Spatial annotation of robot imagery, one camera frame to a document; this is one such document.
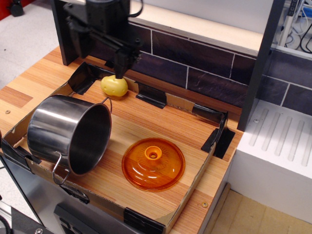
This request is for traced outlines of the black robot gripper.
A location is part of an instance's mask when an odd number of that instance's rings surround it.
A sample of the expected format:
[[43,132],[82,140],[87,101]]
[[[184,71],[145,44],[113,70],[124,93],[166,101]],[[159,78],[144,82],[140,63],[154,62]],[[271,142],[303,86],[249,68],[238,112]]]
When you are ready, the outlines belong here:
[[66,3],[67,23],[77,54],[84,58],[94,41],[106,44],[114,52],[114,71],[117,79],[141,59],[142,39],[129,24],[142,9],[130,13],[129,0],[87,0],[85,4]]

